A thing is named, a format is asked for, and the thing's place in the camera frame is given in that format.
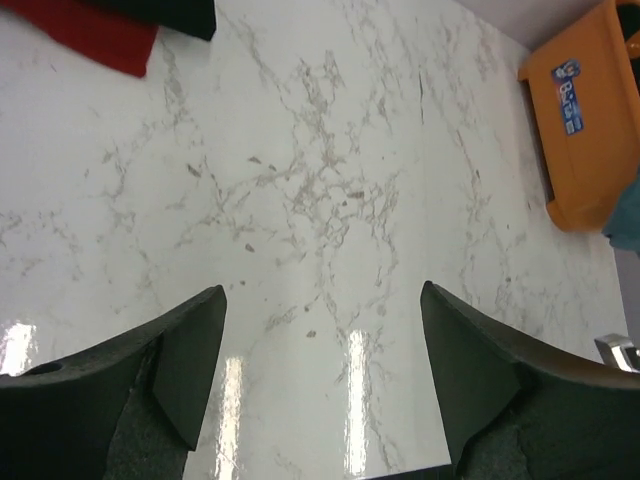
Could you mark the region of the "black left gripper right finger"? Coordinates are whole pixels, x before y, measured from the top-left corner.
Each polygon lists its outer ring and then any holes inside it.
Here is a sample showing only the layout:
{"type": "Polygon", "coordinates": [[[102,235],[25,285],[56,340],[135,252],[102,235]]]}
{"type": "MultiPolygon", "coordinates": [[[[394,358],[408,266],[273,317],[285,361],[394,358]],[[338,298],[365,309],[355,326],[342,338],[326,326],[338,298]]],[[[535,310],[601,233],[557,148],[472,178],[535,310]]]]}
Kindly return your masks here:
{"type": "Polygon", "coordinates": [[[639,376],[546,344],[428,281],[447,479],[636,479],[639,376]]]}

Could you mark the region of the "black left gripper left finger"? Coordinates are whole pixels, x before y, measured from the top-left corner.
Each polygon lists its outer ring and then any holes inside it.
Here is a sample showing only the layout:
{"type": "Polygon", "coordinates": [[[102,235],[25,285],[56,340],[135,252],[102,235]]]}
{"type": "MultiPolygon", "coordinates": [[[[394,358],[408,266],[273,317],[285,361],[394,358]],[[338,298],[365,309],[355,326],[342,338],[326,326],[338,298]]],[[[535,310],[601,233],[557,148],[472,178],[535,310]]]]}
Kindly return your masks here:
{"type": "Polygon", "coordinates": [[[91,348],[3,375],[2,478],[182,478],[226,309],[223,288],[210,287],[91,348]]]}

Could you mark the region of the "grey-blue t-shirt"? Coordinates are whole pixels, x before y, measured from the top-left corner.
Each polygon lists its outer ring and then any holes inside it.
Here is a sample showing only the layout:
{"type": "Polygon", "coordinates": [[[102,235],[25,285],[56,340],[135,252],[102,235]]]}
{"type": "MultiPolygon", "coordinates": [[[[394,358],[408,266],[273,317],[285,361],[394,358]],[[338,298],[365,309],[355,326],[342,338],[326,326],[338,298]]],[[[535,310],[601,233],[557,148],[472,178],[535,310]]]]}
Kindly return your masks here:
{"type": "Polygon", "coordinates": [[[639,177],[621,193],[602,234],[613,248],[640,252],[639,177]]]}

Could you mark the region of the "orange plastic tub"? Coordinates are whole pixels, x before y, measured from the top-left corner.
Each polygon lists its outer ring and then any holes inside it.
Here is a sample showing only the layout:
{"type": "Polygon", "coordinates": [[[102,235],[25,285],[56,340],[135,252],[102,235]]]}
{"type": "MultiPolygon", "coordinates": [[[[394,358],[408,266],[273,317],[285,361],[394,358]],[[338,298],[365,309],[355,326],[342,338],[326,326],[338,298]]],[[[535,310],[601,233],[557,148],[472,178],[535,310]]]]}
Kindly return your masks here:
{"type": "Polygon", "coordinates": [[[535,50],[529,87],[565,232],[604,227],[639,167],[639,4],[604,1],[535,50]]]}

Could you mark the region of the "black t-shirt blue logo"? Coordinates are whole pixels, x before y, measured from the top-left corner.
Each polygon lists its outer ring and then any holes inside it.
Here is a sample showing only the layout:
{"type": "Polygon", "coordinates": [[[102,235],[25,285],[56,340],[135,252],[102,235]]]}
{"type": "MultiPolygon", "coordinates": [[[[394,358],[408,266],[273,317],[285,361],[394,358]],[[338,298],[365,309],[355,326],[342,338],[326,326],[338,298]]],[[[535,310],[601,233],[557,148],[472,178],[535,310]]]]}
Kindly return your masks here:
{"type": "Polygon", "coordinates": [[[213,0],[91,0],[89,4],[205,41],[217,28],[213,0]]]}

